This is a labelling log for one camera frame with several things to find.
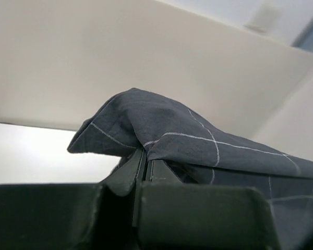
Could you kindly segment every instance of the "white wall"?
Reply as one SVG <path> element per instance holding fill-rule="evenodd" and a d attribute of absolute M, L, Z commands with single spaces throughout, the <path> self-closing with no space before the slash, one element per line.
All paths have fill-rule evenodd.
<path fill-rule="evenodd" d="M 313 73 L 253 139 L 313 160 Z"/>
<path fill-rule="evenodd" d="M 201 15 L 244 26 L 265 0 L 162 0 Z M 313 18 L 313 0 L 268 0 L 282 9 L 280 20 L 268 36 L 291 45 Z"/>
<path fill-rule="evenodd" d="M 117 157 L 69 154 L 74 132 L 0 124 L 0 183 L 99 182 Z"/>
<path fill-rule="evenodd" d="M 313 67 L 310 53 L 157 1 L 59 2 L 0 0 L 0 122 L 76 130 L 137 87 L 250 137 Z"/>

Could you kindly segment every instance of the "black plastic object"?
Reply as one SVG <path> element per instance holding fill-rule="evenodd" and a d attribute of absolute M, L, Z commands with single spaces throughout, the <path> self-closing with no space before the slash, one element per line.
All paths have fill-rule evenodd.
<path fill-rule="evenodd" d="M 183 184 L 137 150 L 100 183 L 0 185 L 0 250 L 280 249 L 255 190 Z"/>

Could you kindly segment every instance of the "gray cloth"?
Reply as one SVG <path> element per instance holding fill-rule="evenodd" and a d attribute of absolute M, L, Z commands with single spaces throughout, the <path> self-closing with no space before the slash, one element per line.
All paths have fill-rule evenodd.
<path fill-rule="evenodd" d="M 296 249 L 313 234 L 312 161 L 225 133 L 164 96 L 139 89 L 113 96 L 83 123 L 68 151 L 127 157 L 140 146 L 149 160 L 197 166 L 206 183 L 259 189 L 283 249 Z"/>

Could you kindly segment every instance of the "white stripe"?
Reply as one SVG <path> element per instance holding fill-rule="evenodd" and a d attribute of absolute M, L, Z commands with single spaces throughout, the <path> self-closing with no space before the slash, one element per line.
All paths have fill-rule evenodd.
<path fill-rule="evenodd" d="M 219 142 L 219 141 L 214 141 L 212 139 L 208 139 L 208 138 L 204 138 L 204 137 L 198 137 L 198 136 L 194 136 L 194 135 L 189 135 L 189 134 L 183 134 L 183 133 L 178 133 L 178 132 L 167 132 L 164 133 L 161 137 L 164 137 L 166 135 L 177 135 L 177 136 L 184 136 L 184 137 L 188 137 L 188 138 L 192 138 L 192 139 L 198 139 L 198 140 L 203 140 L 203 141 L 208 141 L 208 142 L 216 142 L 218 144 L 223 144 L 223 145 L 227 145 L 227 146 L 231 146 L 231 147 L 235 147 L 235 148 L 242 148 L 242 149 L 249 149 L 252 151 L 257 151 L 257 152 L 261 152 L 261 153 L 265 153 L 265 154 L 270 154 L 270 155 L 279 155 L 279 156 L 285 156 L 285 154 L 282 153 L 273 153 L 273 152 L 267 152 L 267 151 L 262 151 L 259 149 L 255 149 L 255 148 L 250 148 L 250 147 L 243 147 L 243 146 L 236 146 L 236 145 L 232 145 L 229 143 L 225 143 L 225 142 Z M 156 140 L 156 141 L 149 141 L 146 142 L 143 146 L 147 146 L 150 144 L 155 144 L 159 141 L 160 139 Z"/>
<path fill-rule="evenodd" d="M 200 121 L 198 121 L 198 120 L 193 116 L 193 114 L 191 113 L 190 109 L 188 109 L 188 111 L 189 111 L 190 115 L 194 118 L 194 120 L 197 121 L 199 124 L 201 124 L 201 126 L 202 126 L 204 129 L 206 129 L 206 130 L 209 132 L 209 134 L 211 135 L 211 137 L 212 137 L 212 139 L 213 139 L 213 142 L 214 142 L 214 145 L 215 145 L 216 154 L 217 154 L 217 160 L 216 160 L 216 162 L 215 162 L 214 167 L 218 166 L 218 164 L 219 164 L 219 162 L 220 162 L 219 148 L 218 148 L 218 144 L 217 144 L 217 142 L 216 142 L 216 140 L 215 140 L 213 134 L 211 133 L 211 131 L 210 131 L 209 129 L 207 129 L 206 127 L 204 127 L 203 123 L 201 123 Z"/>
<path fill-rule="evenodd" d="M 124 147 L 129 147 L 129 148 L 135 148 L 135 147 L 132 147 L 132 146 L 128 146 L 128 145 L 125 145 L 124 143 L 116 140 L 115 138 L 113 138 L 111 135 L 107 134 L 106 132 L 104 132 L 102 129 L 100 129 L 98 126 L 96 126 L 95 123 L 91 122 L 90 123 L 93 127 L 95 127 L 97 130 L 99 130 L 102 134 L 104 134 L 106 137 L 110 138 L 111 140 L 113 140 L 114 142 L 116 142 L 117 144 L 121 145 L 121 146 L 124 146 Z"/>
<path fill-rule="evenodd" d="M 284 201 L 292 201 L 294 199 L 313 199 L 313 195 L 295 195 L 281 198 L 273 198 L 268 199 L 268 202 L 284 202 Z"/>

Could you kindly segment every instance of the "light switch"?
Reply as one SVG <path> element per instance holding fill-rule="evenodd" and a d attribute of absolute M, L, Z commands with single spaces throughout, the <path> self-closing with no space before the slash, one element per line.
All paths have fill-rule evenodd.
<path fill-rule="evenodd" d="M 279 6 L 264 2 L 245 26 L 258 33 L 268 33 L 275 27 L 281 14 Z"/>

